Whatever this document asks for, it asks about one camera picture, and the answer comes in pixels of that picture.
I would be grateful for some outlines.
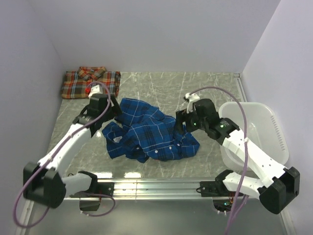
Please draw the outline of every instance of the gray wall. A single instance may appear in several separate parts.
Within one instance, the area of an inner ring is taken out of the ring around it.
[[[288,206],[299,235],[312,234],[313,21],[312,0],[282,0],[243,72],[249,101],[270,106],[301,173],[299,196]]]
[[[29,0],[66,69],[242,72],[279,0]]]
[[[1,1],[0,22],[0,228],[11,234],[23,166],[47,151],[64,70],[28,2]]]

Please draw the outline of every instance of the clothing tag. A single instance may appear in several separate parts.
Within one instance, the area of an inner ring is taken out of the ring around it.
[[[123,138],[122,136],[119,136],[119,137],[114,138],[113,141],[115,143],[119,143],[122,138]]]

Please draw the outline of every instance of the gray marble surface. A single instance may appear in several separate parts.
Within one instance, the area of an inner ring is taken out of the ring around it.
[[[123,72],[118,102],[124,97],[144,100],[160,107],[167,115],[175,117],[175,111],[186,107],[183,97],[186,93],[204,86],[218,86],[233,93],[240,99],[232,73],[205,72]],[[231,98],[217,90],[198,93],[201,98],[211,99],[216,108]],[[88,99],[63,100],[51,138],[51,150],[68,131],[72,120]],[[177,161],[155,161],[146,163],[130,160],[124,156],[112,160],[106,149],[106,140],[98,131],[72,160],[66,174],[86,170],[98,177],[108,178],[180,178],[215,177],[226,169],[221,157],[220,146],[203,131],[193,133],[200,143],[196,156]]]

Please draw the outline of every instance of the folded plaid shirt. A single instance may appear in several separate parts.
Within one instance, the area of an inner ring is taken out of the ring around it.
[[[103,82],[111,94],[118,96],[121,73],[107,72],[105,67],[79,67],[78,71],[67,71],[62,87],[62,98],[88,98],[86,87],[93,81]]]
[[[123,98],[123,114],[110,122],[102,133],[107,140],[110,157],[126,155],[144,163],[148,158],[179,160],[195,156],[200,144],[185,131],[174,130],[175,118],[165,115],[158,107],[137,99]]]

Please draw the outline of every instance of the white plastic basket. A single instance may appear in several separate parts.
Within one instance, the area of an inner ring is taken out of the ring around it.
[[[247,119],[247,137],[260,149],[280,164],[285,164],[289,151],[277,122],[275,113],[265,104],[256,102],[241,102]],[[224,103],[219,109],[220,117],[229,118],[242,130],[243,115],[236,102]],[[234,153],[221,146],[222,158],[225,165],[232,170],[242,170],[244,163]]]

